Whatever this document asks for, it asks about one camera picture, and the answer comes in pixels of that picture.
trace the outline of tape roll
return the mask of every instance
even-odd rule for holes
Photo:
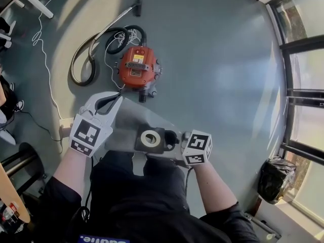
[[[146,136],[147,135],[152,135],[156,141],[154,143],[149,143],[147,140],[146,140]],[[160,135],[156,132],[156,131],[153,131],[153,130],[147,130],[145,132],[142,133],[141,135],[141,142],[144,144],[144,146],[148,147],[148,148],[154,148],[156,146],[158,146],[161,142],[161,137]]]

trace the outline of bottle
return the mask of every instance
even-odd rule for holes
[[[5,208],[4,212],[2,213],[2,220],[7,221],[9,220],[16,212],[18,209],[18,205],[13,201],[12,203]]]

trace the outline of vacuum nozzle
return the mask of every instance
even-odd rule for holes
[[[134,15],[136,17],[140,17],[142,14],[142,0],[136,0],[136,2],[133,4],[133,7]]]

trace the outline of sleeve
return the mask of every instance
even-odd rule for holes
[[[39,217],[33,231],[34,242],[60,242],[73,215],[81,207],[81,196],[52,177],[39,199]]]
[[[209,213],[200,219],[225,232],[233,243],[260,242],[251,222],[243,215],[238,203],[228,209]]]

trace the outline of red object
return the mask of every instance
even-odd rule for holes
[[[142,88],[154,80],[156,58],[152,49],[130,47],[119,65],[119,75],[126,86]]]

